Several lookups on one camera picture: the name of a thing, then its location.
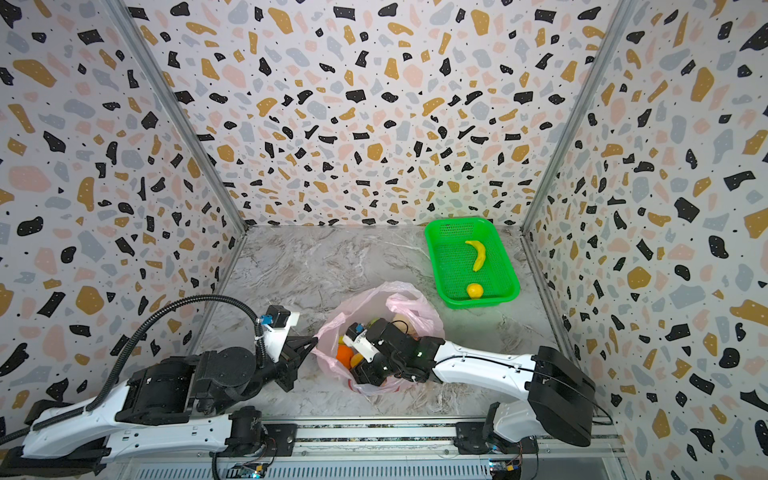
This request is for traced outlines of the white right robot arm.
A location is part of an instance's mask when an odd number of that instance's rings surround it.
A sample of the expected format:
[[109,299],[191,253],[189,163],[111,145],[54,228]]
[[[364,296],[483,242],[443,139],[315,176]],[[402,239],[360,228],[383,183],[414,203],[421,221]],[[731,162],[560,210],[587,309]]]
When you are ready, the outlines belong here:
[[494,404],[491,436],[509,442],[548,435],[576,447],[592,442],[595,383],[560,351],[541,346],[535,354],[508,355],[460,346],[443,338],[415,338],[379,319],[354,323],[343,343],[363,359],[352,376],[364,385],[387,380],[477,386],[513,397]]

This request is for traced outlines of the aluminium corner post right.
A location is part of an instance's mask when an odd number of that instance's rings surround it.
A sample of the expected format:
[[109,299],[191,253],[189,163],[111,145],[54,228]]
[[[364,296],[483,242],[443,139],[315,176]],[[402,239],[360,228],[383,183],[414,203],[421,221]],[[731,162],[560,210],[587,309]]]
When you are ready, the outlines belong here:
[[544,208],[547,192],[555,182],[555,177],[565,161],[566,155],[572,146],[581,122],[590,108],[593,97],[596,94],[601,80],[614,55],[615,48],[619,43],[619,37],[625,30],[636,4],[637,1],[632,0],[621,0],[617,4],[615,13],[605,32],[605,38],[597,51],[593,66],[588,72],[580,94],[567,118],[562,135],[554,150],[552,160],[542,176],[539,189],[537,190],[529,211],[522,223],[521,233],[523,237],[526,237],[527,234],[534,229],[536,217]]

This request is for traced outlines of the green plastic basket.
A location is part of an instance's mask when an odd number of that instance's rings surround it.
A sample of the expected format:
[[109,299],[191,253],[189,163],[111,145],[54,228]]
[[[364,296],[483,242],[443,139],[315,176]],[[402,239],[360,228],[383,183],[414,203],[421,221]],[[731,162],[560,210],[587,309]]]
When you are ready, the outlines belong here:
[[449,308],[492,307],[519,296],[520,282],[490,221],[436,220],[426,226],[425,238],[437,292]]

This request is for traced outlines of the yellow lemon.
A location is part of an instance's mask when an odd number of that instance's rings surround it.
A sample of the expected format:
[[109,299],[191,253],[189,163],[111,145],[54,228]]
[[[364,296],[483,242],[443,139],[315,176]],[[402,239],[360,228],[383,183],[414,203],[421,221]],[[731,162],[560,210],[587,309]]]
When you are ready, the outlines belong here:
[[480,299],[484,295],[484,288],[478,283],[471,283],[467,286],[466,292],[470,299]]

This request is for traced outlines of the pink plastic bag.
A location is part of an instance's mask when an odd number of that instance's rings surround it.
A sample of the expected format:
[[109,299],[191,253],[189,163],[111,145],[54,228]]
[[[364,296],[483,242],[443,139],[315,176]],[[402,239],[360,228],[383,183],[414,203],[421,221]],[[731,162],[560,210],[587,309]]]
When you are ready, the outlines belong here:
[[351,324],[359,323],[367,327],[380,319],[393,322],[414,338],[445,336],[442,319],[421,291],[407,282],[385,282],[343,301],[331,311],[317,332],[318,344],[312,354],[325,377],[365,396],[405,391],[414,385],[393,377],[381,386],[360,383],[337,359],[342,336]]

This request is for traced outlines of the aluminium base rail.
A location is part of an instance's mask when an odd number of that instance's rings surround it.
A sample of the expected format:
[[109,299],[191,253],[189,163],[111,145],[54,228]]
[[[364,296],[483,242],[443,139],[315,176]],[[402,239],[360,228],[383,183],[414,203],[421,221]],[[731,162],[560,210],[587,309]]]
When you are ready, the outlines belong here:
[[111,479],[631,479],[615,430],[587,447],[547,434],[491,439],[480,417],[273,419],[268,451],[213,461],[206,452],[118,461]]

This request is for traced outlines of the yellow banana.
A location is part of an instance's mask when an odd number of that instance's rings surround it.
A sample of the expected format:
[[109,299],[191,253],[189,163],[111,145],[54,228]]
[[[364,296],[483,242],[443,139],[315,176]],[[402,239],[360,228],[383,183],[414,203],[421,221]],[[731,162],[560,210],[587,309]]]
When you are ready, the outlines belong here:
[[478,240],[467,240],[465,244],[473,247],[476,253],[476,258],[474,260],[472,270],[474,272],[480,271],[483,268],[487,258],[485,245]]

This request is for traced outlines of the aluminium corner post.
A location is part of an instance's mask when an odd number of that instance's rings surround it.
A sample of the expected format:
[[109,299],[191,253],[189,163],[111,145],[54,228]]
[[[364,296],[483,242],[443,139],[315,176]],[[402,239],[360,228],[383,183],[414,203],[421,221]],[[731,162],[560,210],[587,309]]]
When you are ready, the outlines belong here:
[[555,177],[565,161],[566,155],[572,146],[581,122],[590,108],[593,97],[596,94],[601,80],[614,55],[615,48],[619,43],[619,37],[625,30],[636,4],[637,1],[632,0],[621,0],[617,4],[615,13],[605,32],[605,38],[597,51],[593,66],[588,72],[580,94],[567,118],[562,135],[554,150],[552,160],[542,176],[539,189],[537,190],[529,211],[522,223],[521,233],[523,237],[526,237],[527,234],[534,229],[536,217],[544,208],[547,192],[555,182]]
[[172,88],[167,84],[162,71],[154,56],[143,39],[139,28],[135,25],[124,1],[103,1],[104,9],[117,31],[125,40],[132,55],[145,74],[146,80],[154,89],[158,100],[171,122],[176,127],[184,144],[190,148],[201,171],[222,205],[222,210],[227,214],[239,236],[247,233],[247,225],[240,217],[238,210],[229,196],[214,165],[210,162],[208,154],[190,125],[188,118],[182,111]]

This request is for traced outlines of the orange fruit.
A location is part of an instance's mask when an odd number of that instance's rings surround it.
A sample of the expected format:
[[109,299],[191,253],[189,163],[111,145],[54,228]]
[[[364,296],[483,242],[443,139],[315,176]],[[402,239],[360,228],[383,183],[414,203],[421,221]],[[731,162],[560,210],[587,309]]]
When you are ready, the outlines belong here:
[[355,354],[356,354],[355,350],[346,346],[345,344],[337,345],[336,359],[347,370],[352,368],[351,361]]

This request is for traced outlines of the aluminium corner post left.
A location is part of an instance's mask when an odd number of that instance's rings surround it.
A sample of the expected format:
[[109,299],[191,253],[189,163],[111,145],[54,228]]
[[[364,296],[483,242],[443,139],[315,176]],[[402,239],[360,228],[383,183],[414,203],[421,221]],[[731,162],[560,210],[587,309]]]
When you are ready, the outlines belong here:
[[227,214],[239,236],[247,233],[247,225],[240,217],[238,210],[229,196],[214,165],[210,162],[208,154],[190,125],[188,118],[182,111],[172,88],[167,84],[162,71],[154,56],[143,39],[139,28],[135,25],[124,1],[103,1],[104,9],[117,31],[125,40],[132,55],[145,74],[146,80],[154,89],[158,100],[171,122],[176,127],[184,144],[190,148],[201,171],[222,205],[222,210]]

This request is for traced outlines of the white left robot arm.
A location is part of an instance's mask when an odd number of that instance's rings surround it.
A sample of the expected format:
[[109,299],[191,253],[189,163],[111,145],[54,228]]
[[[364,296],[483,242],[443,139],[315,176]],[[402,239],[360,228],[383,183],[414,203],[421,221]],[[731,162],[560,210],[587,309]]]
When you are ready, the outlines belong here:
[[262,414],[248,400],[276,383],[290,391],[318,340],[290,336],[259,364],[243,347],[171,357],[135,372],[97,407],[42,401],[21,445],[1,462],[4,477],[99,474],[118,458],[207,451],[219,457],[273,452]]

